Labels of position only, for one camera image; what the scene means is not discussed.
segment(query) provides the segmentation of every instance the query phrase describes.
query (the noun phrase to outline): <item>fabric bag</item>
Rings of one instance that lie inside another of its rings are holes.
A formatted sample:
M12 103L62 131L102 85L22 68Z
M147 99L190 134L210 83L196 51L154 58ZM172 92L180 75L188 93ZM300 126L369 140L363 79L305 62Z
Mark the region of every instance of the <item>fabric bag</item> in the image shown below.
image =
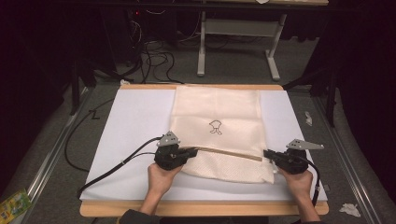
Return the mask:
M240 183L274 183L273 166L263 157L259 91L179 86L170 130L181 148L199 149L183 172Z

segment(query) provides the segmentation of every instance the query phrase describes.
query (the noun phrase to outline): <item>person's right hand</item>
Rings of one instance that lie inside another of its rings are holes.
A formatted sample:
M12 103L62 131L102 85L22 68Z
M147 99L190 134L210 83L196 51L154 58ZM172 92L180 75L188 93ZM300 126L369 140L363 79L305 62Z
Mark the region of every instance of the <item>person's right hand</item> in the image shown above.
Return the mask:
M288 183L290 192L294 197L310 197L310 190L312 185L313 175L308 170L304 171L302 174L291 175L288 172L279 168L279 172L285 176Z

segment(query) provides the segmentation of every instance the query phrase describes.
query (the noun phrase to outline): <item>person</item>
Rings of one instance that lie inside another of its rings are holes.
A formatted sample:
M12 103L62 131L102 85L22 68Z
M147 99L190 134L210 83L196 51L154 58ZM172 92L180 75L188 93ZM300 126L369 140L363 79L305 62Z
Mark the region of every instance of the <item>person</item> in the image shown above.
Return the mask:
M120 224L158 224L160 217L155 216L157 205L162 196L171 188L172 182L181 170L182 166L174 170L166 171L152 163L148 167L148 192L139 211L128 210L120 219ZM300 213L300 219L304 224L323 224L315 210L310 198L312 173L305 171L302 174L291 175L279 168L279 172L285 176L289 190L294 196Z

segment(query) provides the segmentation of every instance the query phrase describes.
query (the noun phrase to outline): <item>brown strip on fabric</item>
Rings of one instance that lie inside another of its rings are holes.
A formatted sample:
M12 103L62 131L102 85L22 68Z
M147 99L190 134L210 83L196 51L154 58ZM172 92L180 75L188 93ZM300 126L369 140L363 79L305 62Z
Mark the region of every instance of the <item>brown strip on fabric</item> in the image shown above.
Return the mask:
M251 156L251 155L230 152L230 151L224 151L224 150L214 149L214 148L210 148L210 147L196 147L196 149L198 149L200 151L207 151L207 152L219 153L219 154L228 155L228 156L240 157L240 158L253 160L253 161L262 161L262 157Z

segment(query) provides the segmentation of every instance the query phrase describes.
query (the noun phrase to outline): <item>person's left hand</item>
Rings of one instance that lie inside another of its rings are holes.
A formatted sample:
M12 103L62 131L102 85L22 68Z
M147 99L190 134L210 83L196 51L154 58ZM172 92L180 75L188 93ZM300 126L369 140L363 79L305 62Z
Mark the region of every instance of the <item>person's left hand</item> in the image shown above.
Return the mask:
M157 163L152 163L148 167L148 192L163 196L171 188L175 175L181 168L182 166L179 166L167 171Z

